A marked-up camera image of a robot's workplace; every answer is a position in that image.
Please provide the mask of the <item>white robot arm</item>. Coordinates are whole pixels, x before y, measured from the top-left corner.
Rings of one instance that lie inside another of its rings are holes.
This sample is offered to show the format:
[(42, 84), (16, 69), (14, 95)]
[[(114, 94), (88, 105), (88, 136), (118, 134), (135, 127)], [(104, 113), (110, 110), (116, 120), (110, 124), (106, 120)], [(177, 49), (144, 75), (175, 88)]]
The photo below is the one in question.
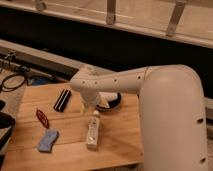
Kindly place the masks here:
[(139, 96), (144, 171), (208, 171), (204, 93), (185, 65), (143, 67), (94, 75), (88, 66), (70, 80), (85, 105), (100, 92)]

